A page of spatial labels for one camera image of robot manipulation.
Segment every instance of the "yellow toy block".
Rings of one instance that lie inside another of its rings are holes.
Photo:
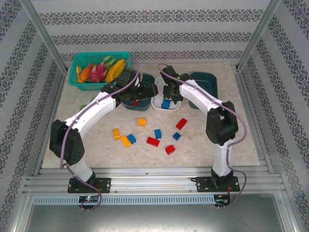
[[[147,124],[147,120],[145,118],[139,118],[137,125],[139,125],[140,127],[145,127]]]
[[[120,137],[120,140],[121,142],[125,145],[126,148],[128,148],[129,146],[131,146],[131,143],[130,141],[127,139],[127,137],[124,135],[124,136],[121,136]]]
[[[114,129],[112,132],[114,134],[114,140],[120,139],[120,130],[119,129]]]

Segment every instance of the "marble tabletop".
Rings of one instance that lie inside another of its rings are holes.
[[[179,74],[197,71],[214,74],[218,81],[219,99],[224,102],[233,102],[236,112],[248,126],[229,63],[173,64],[173,67]],[[156,64],[142,64],[140,70],[154,77],[159,76]],[[67,77],[56,119],[65,120],[71,117],[79,111],[81,105],[88,104],[97,93],[97,91],[80,91],[70,86]],[[147,119],[146,127],[137,126],[139,117]],[[179,131],[175,126],[182,118],[187,119],[188,122]],[[120,140],[113,139],[112,130],[115,128],[120,129],[121,135],[132,133],[137,142],[125,148]],[[146,143],[148,137],[155,137],[155,129],[162,131],[159,147]],[[139,112],[128,110],[120,105],[102,117],[85,135],[83,138],[84,157],[91,168],[211,167],[213,145],[207,138],[205,129],[206,117],[200,110],[192,109],[187,99],[184,99],[180,109],[173,114],[158,113],[151,106],[147,111]],[[172,138],[175,132],[181,134],[179,141]],[[242,135],[243,127],[239,122],[236,138]],[[171,155],[165,152],[168,145],[174,145],[176,148]],[[233,146],[231,164],[234,166],[260,165],[250,130],[244,142]],[[45,153],[42,168],[59,168],[59,158],[49,148]]]

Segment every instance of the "toy dragon fruit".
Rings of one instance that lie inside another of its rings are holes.
[[[111,56],[107,56],[100,64],[93,66],[92,70],[89,72],[89,80],[92,83],[99,83],[104,80],[108,67],[110,67],[115,61],[115,59],[112,59],[110,62],[105,63],[110,57]]]

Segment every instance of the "black mounting plate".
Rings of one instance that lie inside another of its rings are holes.
[[[219,188],[216,188],[216,186],[212,183],[210,176],[198,176],[191,178],[191,181],[196,183],[197,192],[227,192],[228,186],[231,187],[231,192],[240,191],[238,178],[236,176],[233,176]]]
[[[110,178],[96,178],[94,187],[100,190],[101,193],[110,193],[111,189]],[[68,193],[96,193],[92,188],[89,190],[88,186],[83,185],[75,178],[71,178],[68,186]]]

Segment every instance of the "purple cable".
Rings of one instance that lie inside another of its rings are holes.
[[[185,85],[188,85],[188,86],[190,86],[190,87],[192,87],[192,88],[197,89],[197,90],[198,90],[201,94],[203,94],[208,100],[213,101],[212,98],[209,97],[207,94],[205,94],[205,93],[203,92],[203,90],[201,90],[199,87],[197,88],[196,86],[194,86],[194,85],[192,85],[192,84],[190,84],[190,83],[187,83],[187,82],[185,82],[185,81],[183,81],[183,80],[180,80],[180,79],[178,79],[178,78],[176,78],[176,77],[170,76],[170,75],[168,75],[167,73],[165,73],[164,71],[162,71],[162,70],[160,69],[160,65],[165,65],[165,66],[168,66],[168,65],[167,65],[167,64],[163,64],[163,63],[158,64],[158,69],[159,69],[159,71],[160,71],[162,74],[164,74],[166,77],[169,77],[169,78],[171,78],[171,79],[173,79],[173,80],[175,80],[175,81],[181,82],[181,83],[183,83],[183,84],[185,84]],[[232,170],[232,171],[234,171],[234,172],[243,174],[243,176],[244,176],[244,178],[245,178],[245,180],[244,180],[244,182],[243,182],[243,186],[242,186],[242,188],[240,189],[240,191],[239,191],[237,197],[233,200],[233,202],[231,202],[231,203],[228,205],[228,206],[230,207],[230,206],[240,197],[241,193],[242,193],[243,190],[245,189],[245,186],[246,186],[246,184],[247,184],[247,175],[245,174],[245,172],[243,172],[243,171],[241,171],[241,170],[234,169],[234,168],[231,167],[231,165],[229,164],[229,161],[228,161],[229,148],[230,148],[230,146],[232,146],[232,145],[241,143],[241,142],[246,138],[248,132],[247,132],[247,126],[246,126],[244,120],[243,120],[236,112],[234,112],[233,110],[227,108],[226,106],[224,106],[224,105],[222,105],[222,104],[220,104],[220,103],[218,103],[218,102],[216,102],[216,101],[214,101],[213,103],[216,104],[216,105],[218,105],[219,107],[221,107],[221,108],[227,110],[228,112],[232,113],[233,115],[235,115],[235,116],[238,118],[238,120],[242,123],[243,128],[244,128],[244,133],[243,133],[242,138],[239,139],[239,140],[237,140],[237,141],[235,141],[235,142],[233,142],[233,143],[231,143],[231,144],[229,144],[229,145],[227,146],[227,150],[226,150],[226,164],[227,164],[227,166],[229,167],[229,169]]]
[[[74,126],[74,124],[75,124],[75,123],[81,118],[81,116],[83,116],[84,113],[86,113],[91,107],[93,107],[94,105],[98,104],[98,102],[101,102],[102,100],[104,100],[104,99],[106,99],[106,98],[108,98],[108,97],[110,97],[110,96],[112,96],[112,95],[115,95],[115,94],[117,94],[117,93],[119,93],[119,92],[125,90],[126,88],[128,88],[131,84],[133,84],[133,83],[136,81],[136,79],[138,78],[139,73],[140,73],[140,64],[139,64],[139,61],[138,61],[136,58],[129,58],[129,59],[126,60],[126,62],[124,63],[124,65],[126,65],[126,63],[127,63],[128,60],[134,60],[134,61],[136,61],[137,70],[136,70],[135,77],[134,77],[126,86],[122,87],[121,89],[119,89],[119,90],[117,90],[117,91],[115,91],[115,92],[113,92],[113,93],[111,93],[111,94],[109,94],[109,95],[106,95],[106,96],[104,96],[104,97],[98,99],[98,101],[93,102],[91,105],[88,105],[88,106],[75,118],[75,120],[69,125],[69,127],[68,127],[68,129],[67,129],[67,131],[66,131],[66,133],[64,134],[64,137],[63,137],[63,142],[62,142],[62,147],[61,147],[61,155],[60,155],[60,169],[62,170],[63,168],[66,167],[66,168],[68,169],[68,171],[73,175],[73,177],[75,177],[78,181],[82,182],[84,185],[86,185],[86,186],[88,186],[88,187],[94,189],[95,191],[97,191],[97,192],[98,192],[98,195],[99,195],[99,197],[100,197],[100,201],[98,201],[98,203],[97,203],[95,206],[93,206],[91,209],[87,209],[87,211],[91,211],[91,210],[97,208],[97,207],[100,205],[100,203],[101,203],[101,201],[102,201],[102,194],[101,194],[100,190],[98,190],[96,187],[94,187],[94,186],[92,186],[92,185],[86,183],[85,181],[83,181],[82,179],[80,179],[79,177],[77,177],[76,174],[73,172],[73,170],[70,168],[69,165],[63,164],[64,149],[65,149],[65,147],[66,147],[66,142],[67,142],[68,134],[69,134],[70,130],[72,129],[72,127]]]

